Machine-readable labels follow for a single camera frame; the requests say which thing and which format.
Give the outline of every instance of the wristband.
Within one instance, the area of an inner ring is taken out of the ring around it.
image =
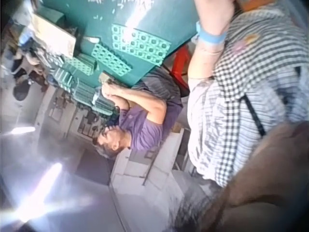
[[[211,44],[221,44],[224,42],[227,34],[227,32],[224,32],[221,35],[209,34],[208,32],[204,31],[199,22],[197,22],[197,33],[201,40]]]

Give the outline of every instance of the brown object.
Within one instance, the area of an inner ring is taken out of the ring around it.
[[[179,122],[175,122],[174,126],[172,127],[172,132],[179,134],[182,130],[182,125]]]
[[[244,12],[255,10],[260,6],[273,3],[275,0],[236,0]]]

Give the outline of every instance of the checkered shirt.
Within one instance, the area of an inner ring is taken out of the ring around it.
[[[251,34],[258,39],[235,54],[234,44]],[[266,132],[285,120],[308,120],[308,61],[304,32],[277,3],[233,20],[215,80],[189,80],[188,150],[197,172],[224,187],[250,158],[261,135],[245,95]]]

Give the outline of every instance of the person in background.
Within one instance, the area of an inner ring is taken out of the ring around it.
[[[308,218],[298,221],[309,209],[308,153],[308,121],[276,126],[216,197],[183,198],[165,232],[308,231]]]
[[[25,52],[19,48],[14,54],[11,71],[15,80],[13,96],[16,100],[23,101],[29,93],[34,75],[42,75],[39,63],[31,51]]]
[[[189,157],[221,187],[273,127],[309,116],[304,31],[283,1],[251,0],[247,12],[237,2],[195,0],[199,38],[188,69]]]
[[[133,88],[105,83],[102,94],[120,108],[119,126],[106,127],[93,140],[110,157],[124,148],[148,150],[159,146],[183,108],[179,88],[161,68],[150,71]]]

